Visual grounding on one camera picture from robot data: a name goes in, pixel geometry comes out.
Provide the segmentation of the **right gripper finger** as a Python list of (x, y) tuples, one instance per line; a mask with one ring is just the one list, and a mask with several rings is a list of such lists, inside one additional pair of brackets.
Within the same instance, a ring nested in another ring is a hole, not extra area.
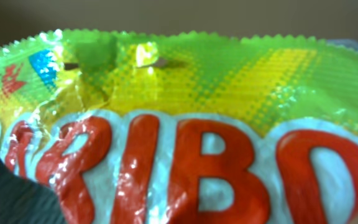
[(11, 173), (0, 160), (0, 224), (65, 223), (57, 196)]

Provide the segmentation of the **Haribo gummy candy bag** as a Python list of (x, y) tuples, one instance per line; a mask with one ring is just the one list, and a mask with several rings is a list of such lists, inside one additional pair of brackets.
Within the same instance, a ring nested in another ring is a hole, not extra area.
[(347, 223), (358, 52), (43, 32), (0, 47), (0, 160), (53, 190), (68, 223)]

